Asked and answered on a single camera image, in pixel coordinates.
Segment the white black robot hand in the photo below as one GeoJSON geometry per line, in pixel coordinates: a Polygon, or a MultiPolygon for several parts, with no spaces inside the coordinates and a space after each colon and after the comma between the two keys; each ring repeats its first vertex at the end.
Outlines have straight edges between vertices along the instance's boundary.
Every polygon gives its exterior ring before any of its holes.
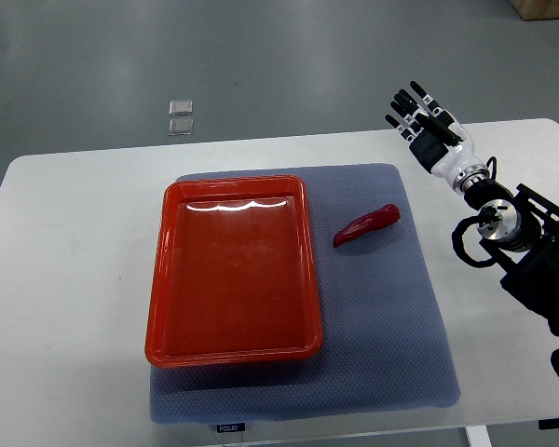
{"type": "Polygon", "coordinates": [[[427,110],[404,89],[390,103],[400,116],[385,115],[385,120],[410,142],[409,149],[416,161],[428,173],[443,178],[458,194],[487,178],[485,163],[474,154],[474,141],[459,121],[421,87],[410,82],[414,93],[427,110]]]}

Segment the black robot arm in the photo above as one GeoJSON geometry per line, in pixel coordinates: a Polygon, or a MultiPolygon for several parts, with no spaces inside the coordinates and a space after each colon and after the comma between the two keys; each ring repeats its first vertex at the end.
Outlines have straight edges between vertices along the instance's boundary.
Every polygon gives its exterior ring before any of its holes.
{"type": "Polygon", "coordinates": [[[476,157],[470,134],[417,82],[390,106],[385,119],[419,165],[475,211],[452,233],[457,257],[474,268],[499,265],[502,289],[559,337],[559,206],[523,184],[514,192],[500,184],[496,158],[476,157]]]}

